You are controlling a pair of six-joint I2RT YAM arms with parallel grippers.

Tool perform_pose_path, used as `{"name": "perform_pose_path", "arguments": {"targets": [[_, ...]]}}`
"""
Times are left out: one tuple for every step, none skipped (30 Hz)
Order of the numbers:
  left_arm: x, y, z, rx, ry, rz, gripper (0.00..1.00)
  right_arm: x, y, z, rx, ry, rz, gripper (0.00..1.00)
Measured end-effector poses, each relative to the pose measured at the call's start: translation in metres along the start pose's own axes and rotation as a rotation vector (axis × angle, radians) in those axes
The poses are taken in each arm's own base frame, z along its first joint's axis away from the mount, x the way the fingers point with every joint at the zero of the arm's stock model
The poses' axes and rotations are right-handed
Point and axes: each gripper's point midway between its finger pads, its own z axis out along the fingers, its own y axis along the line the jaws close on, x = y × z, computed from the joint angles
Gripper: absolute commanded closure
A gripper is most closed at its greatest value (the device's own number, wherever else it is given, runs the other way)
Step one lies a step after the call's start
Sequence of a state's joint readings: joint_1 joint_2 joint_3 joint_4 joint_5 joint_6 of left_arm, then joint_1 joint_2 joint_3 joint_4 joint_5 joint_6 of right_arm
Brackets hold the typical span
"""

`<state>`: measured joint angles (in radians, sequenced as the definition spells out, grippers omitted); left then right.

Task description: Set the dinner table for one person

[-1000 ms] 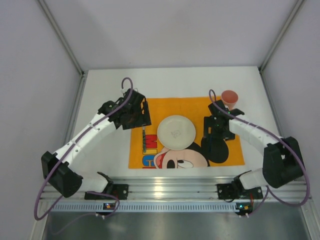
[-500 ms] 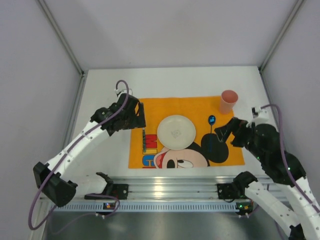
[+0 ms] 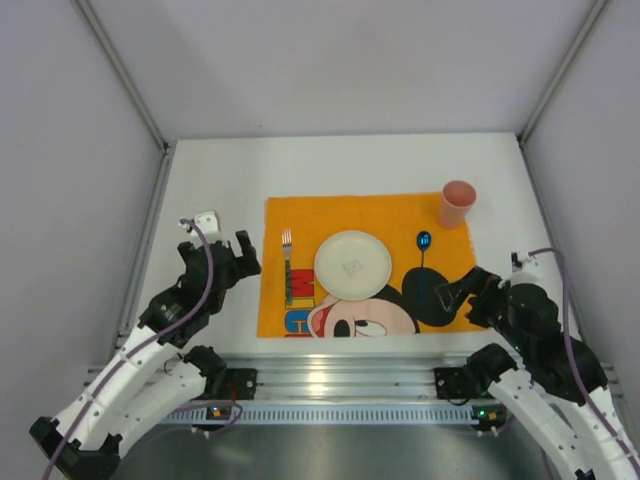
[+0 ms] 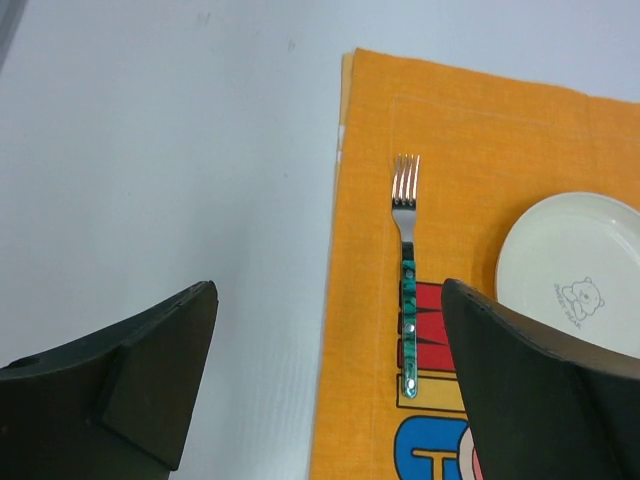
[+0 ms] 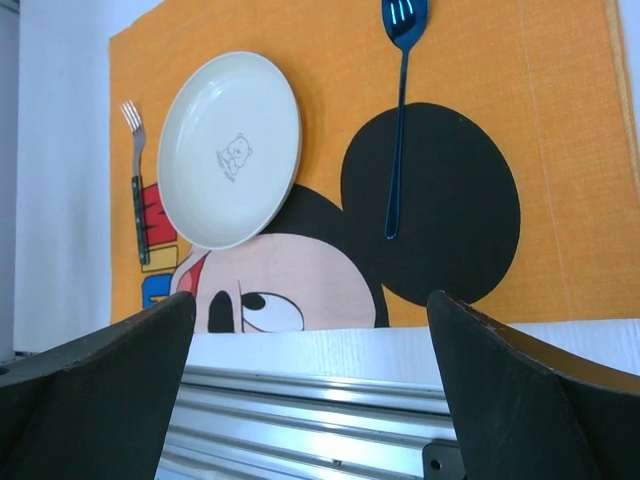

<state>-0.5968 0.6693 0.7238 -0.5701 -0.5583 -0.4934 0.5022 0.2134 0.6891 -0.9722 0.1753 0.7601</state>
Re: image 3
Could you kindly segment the blue metal spoon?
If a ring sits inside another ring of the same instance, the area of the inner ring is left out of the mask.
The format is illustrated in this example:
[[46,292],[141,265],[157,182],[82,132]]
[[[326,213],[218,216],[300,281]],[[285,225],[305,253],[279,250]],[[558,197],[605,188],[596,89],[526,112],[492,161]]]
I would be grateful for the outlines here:
[[425,258],[426,252],[432,245],[432,235],[426,230],[420,231],[416,236],[416,245],[421,255],[421,262],[419,267],[419,289],[418,289],[418,304],[424,305],[424,283],[425,283]]

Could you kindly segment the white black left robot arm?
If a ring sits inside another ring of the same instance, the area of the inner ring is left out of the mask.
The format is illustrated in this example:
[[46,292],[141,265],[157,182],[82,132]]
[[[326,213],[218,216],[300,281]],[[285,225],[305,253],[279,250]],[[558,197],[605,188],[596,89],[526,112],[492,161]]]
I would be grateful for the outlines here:
[[212,347],[191,346],[226,293],[261,272],[245,230],[235,236],[234,254],[219,231],[205,234],[195,223],[195,246],[178,245],[185,270],[155,295],[114,357],[68,407],[39,417],[29,433],[49,462],[43,476],[58,470],[67,479],[109,479],[129,450],[166,416],[191,410],[193,400],[225,403],[229,386],[225,360]]

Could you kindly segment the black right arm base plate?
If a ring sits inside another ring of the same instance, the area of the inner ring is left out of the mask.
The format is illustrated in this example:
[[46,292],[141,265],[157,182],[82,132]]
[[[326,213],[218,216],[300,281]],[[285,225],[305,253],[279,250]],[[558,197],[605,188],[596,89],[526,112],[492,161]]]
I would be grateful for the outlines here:
[[438,399],[461,403],[481,397],[476,377],[468,367],[439,367],[433,373]]

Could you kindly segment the cream round plate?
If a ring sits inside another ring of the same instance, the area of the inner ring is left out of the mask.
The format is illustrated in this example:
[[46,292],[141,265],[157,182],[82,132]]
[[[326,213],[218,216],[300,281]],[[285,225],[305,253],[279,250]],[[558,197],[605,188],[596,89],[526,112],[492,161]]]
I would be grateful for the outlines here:
[[377,237],[359,230],[331,235],[314,258],[319,285],[339,300],[373,297],[387,285],[391,273],[392,259],[387,247]]

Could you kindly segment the orange cartoon mouse placemat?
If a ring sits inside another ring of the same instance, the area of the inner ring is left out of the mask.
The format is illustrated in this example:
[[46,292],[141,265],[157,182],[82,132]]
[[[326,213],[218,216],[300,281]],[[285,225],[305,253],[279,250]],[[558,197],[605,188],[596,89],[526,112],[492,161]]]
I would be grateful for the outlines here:
[[[374,196],[272,197],[265,205],[261,294],[257,320],[260,338],[377,338],[391,335],[475,331],[461,308],[454,320],[435,295],[476,263],[469,229],[452,230],[437,221],[437,193]],[[285,302],[282,232],[292,232],[293,302]],[[389,250],[392,273],[372,298],[348,302],[329,295],[314,274],[314,258],[331,235],[359,230],[377,237]],[[418,304],[420,251],[416,236],[426,230],[424,305]]]

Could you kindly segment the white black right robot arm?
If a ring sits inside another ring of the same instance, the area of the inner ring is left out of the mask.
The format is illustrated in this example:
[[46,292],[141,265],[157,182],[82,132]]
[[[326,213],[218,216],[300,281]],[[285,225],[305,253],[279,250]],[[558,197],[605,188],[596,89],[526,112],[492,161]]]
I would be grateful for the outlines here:
[[474,267],[435,292],[448,313],[469,304],[467,319],[515,351],[497,343],[476,351],[454,371],[460,386],[438,379],[439,398],[462,406],[493,397],[564,479],[638,478],[639,455],[617,417],[604,368],[562,330],[558,306],[543,288]]

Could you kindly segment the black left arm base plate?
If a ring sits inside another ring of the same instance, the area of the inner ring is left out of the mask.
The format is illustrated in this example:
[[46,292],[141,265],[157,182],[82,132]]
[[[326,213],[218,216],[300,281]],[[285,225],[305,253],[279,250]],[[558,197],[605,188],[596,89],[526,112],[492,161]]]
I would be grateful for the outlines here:
[[252,368],[227,368],[208,377],[198,400],[253,400],[258,371]]

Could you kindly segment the pink plastic cup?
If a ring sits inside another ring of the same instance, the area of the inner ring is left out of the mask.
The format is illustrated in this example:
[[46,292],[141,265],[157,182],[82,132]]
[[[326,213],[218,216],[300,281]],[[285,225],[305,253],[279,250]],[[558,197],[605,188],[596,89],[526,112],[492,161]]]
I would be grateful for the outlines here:
[[464,223],[477,199],[475,188],[468,182],[452,180],[441,191],[438,223],[446,229],[454,229]]

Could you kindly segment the silver fork patterned handle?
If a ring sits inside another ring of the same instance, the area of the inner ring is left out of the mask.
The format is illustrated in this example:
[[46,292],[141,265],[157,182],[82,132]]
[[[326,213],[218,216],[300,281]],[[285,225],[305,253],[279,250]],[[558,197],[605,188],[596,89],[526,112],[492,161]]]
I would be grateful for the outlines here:
[[287,306],[291,306],[293,302],[293,290],[291,280],[292,232],[290,229],[284,229],[282,232],[282,248],[285,269],[285,302]]

